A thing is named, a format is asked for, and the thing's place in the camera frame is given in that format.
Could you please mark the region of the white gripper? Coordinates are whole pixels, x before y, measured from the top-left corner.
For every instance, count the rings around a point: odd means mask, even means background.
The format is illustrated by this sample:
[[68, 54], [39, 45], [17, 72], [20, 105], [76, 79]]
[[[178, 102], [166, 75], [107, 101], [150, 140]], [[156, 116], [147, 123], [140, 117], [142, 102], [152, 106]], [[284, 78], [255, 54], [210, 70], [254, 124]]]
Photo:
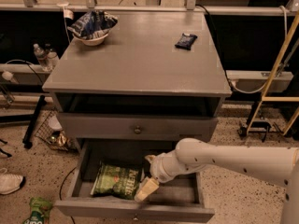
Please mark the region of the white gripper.
[[162, 153], [158, 156], [147, 155], [145, 160], [150, 164], [152, 177], [145, 177], [135, 194], [136, 202], [145, 201], [159, 188], [159, 183], [167, 183], [178, 175], [186, 175], [186, 165], [178, 160], [176, 151]]

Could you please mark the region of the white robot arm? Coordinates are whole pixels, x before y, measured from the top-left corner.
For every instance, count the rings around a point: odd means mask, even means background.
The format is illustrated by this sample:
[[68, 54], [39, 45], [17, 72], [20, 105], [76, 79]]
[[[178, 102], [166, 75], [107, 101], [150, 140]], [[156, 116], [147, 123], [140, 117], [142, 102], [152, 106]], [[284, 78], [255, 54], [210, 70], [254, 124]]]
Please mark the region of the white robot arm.
[[280, 224], [299, 223], [299, 148], [216, 146], [194, 138], [178, 141], [174, 150], [148, 155], [151, 177], [135, 195], [142, 202], [162, 183], [178, 175], [200, 172], [210, 165], [254, 177], [286, 189]]

